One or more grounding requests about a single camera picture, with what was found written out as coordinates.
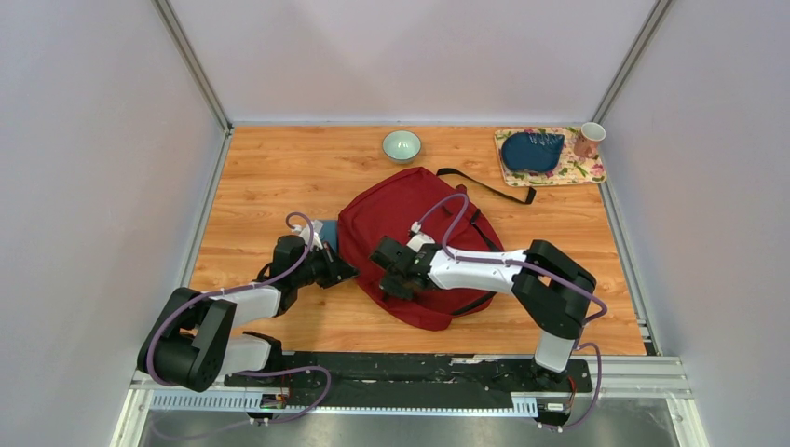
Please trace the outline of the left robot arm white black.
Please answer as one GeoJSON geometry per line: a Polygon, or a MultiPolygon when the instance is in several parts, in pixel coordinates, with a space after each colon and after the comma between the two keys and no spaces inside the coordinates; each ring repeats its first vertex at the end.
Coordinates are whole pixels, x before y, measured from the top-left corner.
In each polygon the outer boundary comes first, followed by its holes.
{"type": "Polygon", "coordinates": [[[319,237],[280,237],[272,261],[247,285],[201,292],[174,290],[146,336],[137,368],[157,383],[202,392],[226,375],[249,373],[273,386],[285,368],[280,340],[237,327],[276,318],[295,303],[300,289],[323,289],[356,277],[351,264],[319,237]]]}

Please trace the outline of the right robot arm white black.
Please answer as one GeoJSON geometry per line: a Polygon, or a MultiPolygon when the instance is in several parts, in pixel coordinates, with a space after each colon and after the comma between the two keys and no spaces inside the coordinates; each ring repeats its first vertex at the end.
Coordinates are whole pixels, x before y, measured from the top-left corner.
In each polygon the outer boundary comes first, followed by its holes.
{"type": "Polygon", "coordinates": [[[407,244],[383,237],[370,259],[384,271],[380,288],[402,299],[460,289],[515,297],[541,330],[531,376],[545,390],[567,379],[567,363],[591,319],[590,305],[606,310],[594,294],[593,275],[546,240],[521,251],[465,251],[421,234],[407,244]]]}

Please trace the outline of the dark red student backpack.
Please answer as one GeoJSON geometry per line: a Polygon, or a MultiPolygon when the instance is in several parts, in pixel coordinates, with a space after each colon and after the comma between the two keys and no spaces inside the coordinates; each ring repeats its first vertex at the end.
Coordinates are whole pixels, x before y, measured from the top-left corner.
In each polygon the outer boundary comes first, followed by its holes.
{"type": "MultiPolygon", "coordinates": [[[[531,205],[537,194],[535,188],[528,187],[525,198],[509,196],[457,169],[442,168],[434,173],[417,167],[401,170],[360,193],[340,211],[337,219],[339,254],[344,261],[359,270],[355,278],[359,287],[391,316],[427,331],[443,331],[454,318],[485,310],[495,293],[467,289],[421,291],[415,294],[413,300],[403,300],[379,288],[379,281],[385,272],[369,257],[382,237],[391,237],[405,244],[411,225],[432,206],[453,193],[467,192],[465,184],[451,187],[440,179],[443,175],[461,176],[519,205],[531,205]]],[[[427,230],[431,237],[441,237],[462,203],[458,199],[446,202],[421,224],[421,229],[427,230]]],[[[503,251],[502,242],[493,226],[471,201],[463,216],[449,237],[451,247],[472,251],[503,251]]]]}

